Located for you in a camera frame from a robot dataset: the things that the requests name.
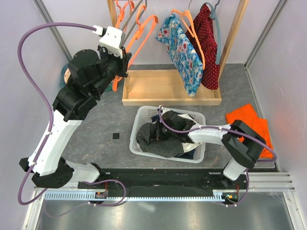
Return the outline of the orange hanger of grey skirt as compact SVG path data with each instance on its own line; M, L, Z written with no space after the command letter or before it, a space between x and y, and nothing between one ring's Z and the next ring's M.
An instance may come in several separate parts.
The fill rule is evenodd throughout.
M145 43L147 42L148 38L152 34L152 32L153 32L154 28L156 27L156 25L159 23L158 17L156 15L151 15L142 24L140 24L138 30L135 32L134 36L132 37L132 39L130 40L128 46L126 47L126 51L129 52L130 48L135 43L135 41L137 41L138 39L140 39L142 37L142 35L144 33L144 30L145 30L145 28L146 28L146 26L147 26L147 24L149 22L152 22L151 28L150 28L149 32L147 33L146 37L144 38L144 40L142 41L142 43L139 45L139 47L136 50L136 52L132 54L132 57L129 60L128 69L130 68L130 66L134 62L134 60L137 57L137 55L139 54L139 52L142 50L143 46L145 45Z

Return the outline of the white pleated skirt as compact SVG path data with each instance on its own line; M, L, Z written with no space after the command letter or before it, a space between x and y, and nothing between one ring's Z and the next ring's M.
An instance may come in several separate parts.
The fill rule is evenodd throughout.
M174 112L174 115L171 118L163 119L163 121L172 129L178 131L187 131L192 129L192 127L196 124L196 121L189 116L188 114L179 114ZM174 137L179 140L185 152L190 151L200 145L200 143L196 143L192 141L192 139L188 136L188 133L178 133L170 130L169 128L164 128L163 131L167 134L168 137Z

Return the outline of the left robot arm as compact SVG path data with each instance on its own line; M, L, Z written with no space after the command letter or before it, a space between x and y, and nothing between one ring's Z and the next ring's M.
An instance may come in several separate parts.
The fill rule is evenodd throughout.
M62 157L62 153L77 127L87 117L102 94L116 76L126 77L132 54L124 47L121 57L116 57L103 46L98 50L84 49L77 52L68 63L70 76L65 87L52 104L53 124L48 125L48 140L41 140L42 149L20 160L24 171L33 174L32 182L39 188L63 187L69 182L95 182L102 170L96 163L74 163Z

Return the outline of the orange hanger of denim skirt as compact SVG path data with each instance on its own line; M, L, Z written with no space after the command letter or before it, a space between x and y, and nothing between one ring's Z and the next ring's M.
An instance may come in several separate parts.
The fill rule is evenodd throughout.
M125 9L129 6L130 15L132 15L132 11L135 9L134 2L132 0L128 0L123 7L121 7L118 3L118 0L115 0L116 6L119 8L119 15L116 23L116 28L119 29L120 23L123 21L125 17Z

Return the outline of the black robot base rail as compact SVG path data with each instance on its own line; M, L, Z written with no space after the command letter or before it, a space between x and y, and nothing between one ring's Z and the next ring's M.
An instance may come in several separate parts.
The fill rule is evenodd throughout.
M222 169L204 168L115 168L100 169L100 175L93 183L78 182L79 189L107 188L114 190L117 185L110 180L122 182L126 189L135 187L153 188L163 186L204 187L205 190L245 189L247 176L242 173L234 181L223 175Z

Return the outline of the blue floral skirt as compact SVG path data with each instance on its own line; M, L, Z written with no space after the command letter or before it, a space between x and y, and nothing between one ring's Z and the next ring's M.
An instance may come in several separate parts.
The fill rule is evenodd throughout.
M155 38L166 46L186 93L189 97L195 97L203 76L203 63L174 14L166 17Z

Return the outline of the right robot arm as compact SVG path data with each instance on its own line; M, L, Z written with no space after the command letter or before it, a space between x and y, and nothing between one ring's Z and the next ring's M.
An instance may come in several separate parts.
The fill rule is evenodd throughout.
M158 136L175 138L182 144L224 146L232 158L225 166L223 176L231 181L253 168L266 146L265 139L241 120L224 126L204 126L188 114L178 114L165 108L159 110Z

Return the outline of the dark blue denim skirt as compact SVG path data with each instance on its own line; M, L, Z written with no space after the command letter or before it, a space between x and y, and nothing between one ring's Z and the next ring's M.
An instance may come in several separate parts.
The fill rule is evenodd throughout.
M151 120L152 122L156 122L158 120L158 115L155 115L155 116L152 116L151 117ZM188 159L188 160L192 160L194 157L194 152L195 152L195 149L189 151L189 152L186 152L184 154L178 154L175 156L175 158L181 158L181 159Z

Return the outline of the blue-grey hanger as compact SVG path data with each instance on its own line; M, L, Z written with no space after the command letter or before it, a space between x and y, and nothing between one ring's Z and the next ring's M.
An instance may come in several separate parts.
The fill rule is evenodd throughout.
M203 3L203 5L201 6L201 9L203 8L204 5L208 5L211 8L211 14L210 14L210 18L215 21L215 26L216 26L216 34L217 34L217 51L216 51L216 60L215 60L215 64L219 65L220 64L220 59L221 59L221 31L220 31L220 25L219 25L219 21L218 21L218 17L216 14L216 8L219 5L220 0L217 1L217 3L215 4L215 6L213 6L211 3L209 2L205 2Z

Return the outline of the grey dotted skirt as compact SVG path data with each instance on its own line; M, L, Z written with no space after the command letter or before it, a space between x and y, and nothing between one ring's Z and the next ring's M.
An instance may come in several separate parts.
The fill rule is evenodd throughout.
M165 158L184 154L182 143L179 140L175 138L157 140L156 125L152 123L145 123L139 128L136 141L143 152L153 153Z

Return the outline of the red polka dot skirt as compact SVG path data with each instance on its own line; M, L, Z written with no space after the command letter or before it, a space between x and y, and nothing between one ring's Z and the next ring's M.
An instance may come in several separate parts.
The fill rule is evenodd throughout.
M209 6L203 4L200 12L193 20L193 25L205 57L205 69L203 70L201 83L209 90L217 90L219 87L220 65L215 63L218 44L214 38L213 19L210 14Z

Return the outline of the orange hanger of floral skirt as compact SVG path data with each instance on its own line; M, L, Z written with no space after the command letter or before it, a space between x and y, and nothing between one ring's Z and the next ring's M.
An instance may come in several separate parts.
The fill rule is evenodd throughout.
M183 24L185 25L185 27L187 28L188 32L190 33L192 38L194 38L196 40L197 46L198 46L199 51L201 53L202 69L204 70L205 69L205 57L204 57L204 53L202 51L201 44L200 44L200 42L198 40L196 31L195 31L195 28L194 28L193 18L192 18L191 14L190 14L190 11L189 10L185 10L185 11L181 12L181 11L178 11L177 9L173 8L171 13L172 14L176 13L176 14L178 14L180 16L180 18L181 18ZM186 17L188 19L188 21L190 23L190 26L187 25L187 23L184 20L184 17Z

